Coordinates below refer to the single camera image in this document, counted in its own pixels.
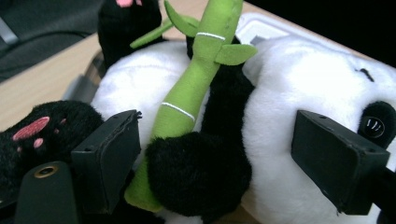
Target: green plush bamboo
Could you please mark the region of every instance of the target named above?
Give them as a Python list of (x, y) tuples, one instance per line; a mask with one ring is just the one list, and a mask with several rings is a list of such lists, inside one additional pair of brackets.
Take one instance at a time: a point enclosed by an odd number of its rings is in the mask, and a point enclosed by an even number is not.
[[(185, 35), (195, 36), (195, 40), (191, 63), (163, 100), (154, 122), (151, 140), (178, 137), (191, 132), (205, 93), (220, 65), (240, 64), (256, 53), (256, 49), (251, 46), (231, 45), (242, 5), (243, 0), (210, 0), (201, 22), (197, 24), (178, 15), (165, 1), (170, 21)], [(158, 33), (154, 31), (148, 38), (152, 39)], [(125, 190), (125, 200), (152, 212), (161, 210), (161, 204), (149, 189), (146, 159), (143, 159), (134, 180)]]

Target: panda plush toy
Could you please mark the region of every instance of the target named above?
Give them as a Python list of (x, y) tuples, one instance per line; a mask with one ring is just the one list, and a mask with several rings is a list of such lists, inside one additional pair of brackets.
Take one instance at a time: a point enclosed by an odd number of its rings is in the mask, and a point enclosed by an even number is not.
[[(142, 112), (141, 147), (149, 158), (163, 162), (155, 176), (161, 179), (165, 175), (173, 182), (186, 183), (176, 185), (178, 188), (190, 188), (182, 192), (157, 183), (165, 188), (164, 194), (173, 196), (173, 202), (166, 203), (172, 205), (165, 206), (169, 210), (158, 213), (166, 223), (210, 223), (233, 211), (242, 195), (242, 206), (260, 223), (376, 223), (376, 206), (368, 216), (338, 213), (292, 159), (291, 142), (297, 111), (312, 111), (387, 148), (391, 153), (388, 167), (394, 170), (394, 68), (298, 36), (265, 40), (257, 45), (258, 54), (245, 64), (220, 68), (194, 132), (160, 141), (161, 147), (172, 146), (176, 151), (161, 152), (150, 149), (150, 132), (163, 98), (189, 65), (193, 39), (187, 38), (186, 44), (158, 38), (142, 49), (125, 51), (148, 25), (155, 28), (161, 23), (156, 1), (140, 3), (120, 7), (106, 1), (108, 5), (102, 8), (102, 16), (111, 13), (117, 19), (108, 26), (108, 20), (100, 18), (99, 37), (105, 59), (111, 62), (92, 106), (105, 119), (132, 108)], [(111, 34), (120, 37), (116, 44), (111, 43)], [(360, 133), (366, 116), (382, 120), (385, 129), (380, 137)], [(210, 179), (207, 182), (199, 176), (205, 172), (213, 174), (205, 177)], [(221, 199), (221, 193), (233, 199)], [(190, 203), (183, 198), (191, 199)]]

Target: black plastic eye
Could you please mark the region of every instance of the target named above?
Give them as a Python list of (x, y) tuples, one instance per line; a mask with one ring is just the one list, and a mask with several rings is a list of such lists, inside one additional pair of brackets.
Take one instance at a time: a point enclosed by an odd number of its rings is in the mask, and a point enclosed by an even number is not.
[(381, 119), (366, 116), (361, 119), (359, 131), (369, 138), (377, 138), (385, 132), (385, 125)]

